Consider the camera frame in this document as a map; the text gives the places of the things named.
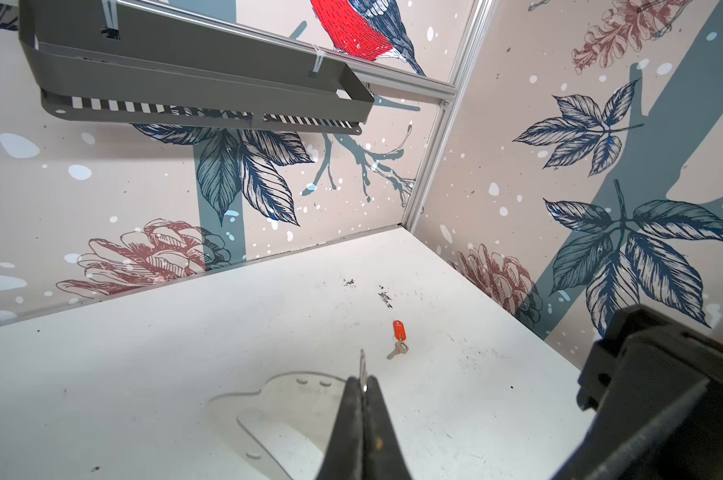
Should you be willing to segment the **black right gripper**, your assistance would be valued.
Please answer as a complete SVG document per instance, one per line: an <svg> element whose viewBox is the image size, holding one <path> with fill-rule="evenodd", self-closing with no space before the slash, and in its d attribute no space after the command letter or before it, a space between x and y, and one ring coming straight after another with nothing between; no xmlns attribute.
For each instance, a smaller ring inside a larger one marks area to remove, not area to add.
<svg viewBox="0 0 723 480"><path fill-rule="evenodd" d="M579 376L595 411L557 479L723 479L723 344L645 306L615 314Z"/></svg>

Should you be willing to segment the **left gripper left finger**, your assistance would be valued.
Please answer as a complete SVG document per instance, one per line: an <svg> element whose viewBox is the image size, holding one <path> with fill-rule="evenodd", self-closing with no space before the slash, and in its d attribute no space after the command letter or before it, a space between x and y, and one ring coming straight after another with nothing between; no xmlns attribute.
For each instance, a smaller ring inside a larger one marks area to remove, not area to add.
<svg viewBox="0 0 723 480"><path fill-rule="evenodd" d="M317 480L363 478L363 390L358 378L346 383Z"/></svg>

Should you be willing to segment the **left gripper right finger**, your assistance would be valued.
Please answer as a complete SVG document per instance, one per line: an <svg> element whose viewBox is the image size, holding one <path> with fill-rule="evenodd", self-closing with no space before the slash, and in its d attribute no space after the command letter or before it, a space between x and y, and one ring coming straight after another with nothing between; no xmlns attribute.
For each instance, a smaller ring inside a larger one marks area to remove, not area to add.
<svg viewBox="0 0 723 480"><path fill-rule="evenodd" d="M411 480L375 376L367 378L363 392L363 479Z"/></svg>

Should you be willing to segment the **split keyring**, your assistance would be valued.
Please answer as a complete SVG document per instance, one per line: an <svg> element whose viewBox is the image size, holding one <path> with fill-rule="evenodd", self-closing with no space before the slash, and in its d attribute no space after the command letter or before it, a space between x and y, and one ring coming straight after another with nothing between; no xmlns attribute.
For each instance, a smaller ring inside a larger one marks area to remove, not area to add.
<svg viewBox="0 0 723 480"><path fill-rule="evenodd" d="M361 386L361 392L365 393L367 392L367 378L369 375L367 375L367 356L365 356L365 350L360 351L360 372L359 372L359 382Z"/></svg>

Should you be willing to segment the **red capped key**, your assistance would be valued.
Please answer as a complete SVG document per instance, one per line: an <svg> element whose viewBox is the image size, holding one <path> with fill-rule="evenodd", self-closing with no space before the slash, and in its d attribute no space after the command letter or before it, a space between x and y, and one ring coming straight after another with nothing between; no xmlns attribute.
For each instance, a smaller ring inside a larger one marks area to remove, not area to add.
<svg viewBox="0 0 723 480"><path fill-rule="evenodd" d="M395 344L393 344L393 350L389 352L387 360L392 360L399 355L407 354L409 351L409 346L405 344L405 340L407 340L405 325L403 325L401 320L395 320L393 322L393 337L395 337Z"/></svg>

